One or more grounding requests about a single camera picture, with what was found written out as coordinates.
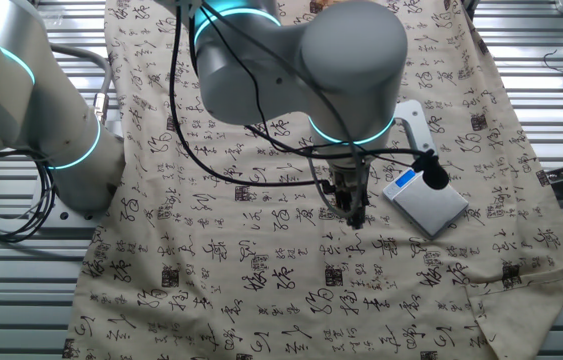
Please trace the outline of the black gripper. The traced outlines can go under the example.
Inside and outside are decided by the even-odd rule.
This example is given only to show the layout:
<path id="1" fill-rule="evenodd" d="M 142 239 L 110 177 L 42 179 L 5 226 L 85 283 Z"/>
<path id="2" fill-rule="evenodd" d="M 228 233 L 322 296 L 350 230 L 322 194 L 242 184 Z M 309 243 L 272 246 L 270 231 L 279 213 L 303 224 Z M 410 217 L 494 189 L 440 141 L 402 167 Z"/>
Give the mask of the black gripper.
<path id="1" fill-rule="evenodd" d="M 362 229 L 366 221 L 366 207 L 369 204 L 367 186 L 369 167 L 340 168 L 331 167 L 331 179 L 334 187 L 335 204 L 347 223 L 354 230 Z M 357 191 L 361 192 L 358 207 L 353 208 Z"/>

